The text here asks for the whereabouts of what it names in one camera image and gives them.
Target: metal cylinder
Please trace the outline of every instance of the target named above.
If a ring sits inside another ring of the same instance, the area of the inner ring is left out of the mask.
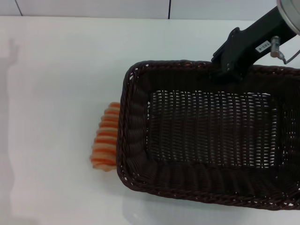
[[[287,25],[300,35],[300,0],[277,0],[277,7]]]
[[[271,57],[278,58],[280,54],[280,38],[275,36],[271,40]]]

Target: white tabletop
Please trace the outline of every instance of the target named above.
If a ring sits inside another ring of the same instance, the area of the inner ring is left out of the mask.
[[[1,225],[256,225],[299,222],[255,210],[133,192],[94,170],[101,115],[142,60],[210,60],[246,21],[0,17]],[[282,47],[290,58],[299,37]],[[266,56],[259,64],[283,65]],[[300,68],[300,58],[291,67]]]

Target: wire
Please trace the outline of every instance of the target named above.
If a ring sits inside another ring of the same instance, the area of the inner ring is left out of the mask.
[[[282,61],[283,61],[284,64],[288,64],[288,63],[291,62],[293,59],[295,59],[299,54],[300,54],[300,50],[297,51],[297,53],[294,54],[293,57],[291,57],[288,61],[286,61],[286,59],[283,59]]]

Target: woven pattern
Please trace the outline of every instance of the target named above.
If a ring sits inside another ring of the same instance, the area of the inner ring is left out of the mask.
[[[300,209],[300,72],[255,66],[216,85],[207,62],[127,72],[117,171],[132,190],[269,210]]]

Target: brown wicker basket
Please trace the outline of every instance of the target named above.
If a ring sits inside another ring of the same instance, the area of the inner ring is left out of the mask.
[[[117,170],[125,186],[168,198],[300,209],[300,70],[253,66],[216,85],[198,61],[127,72]]]

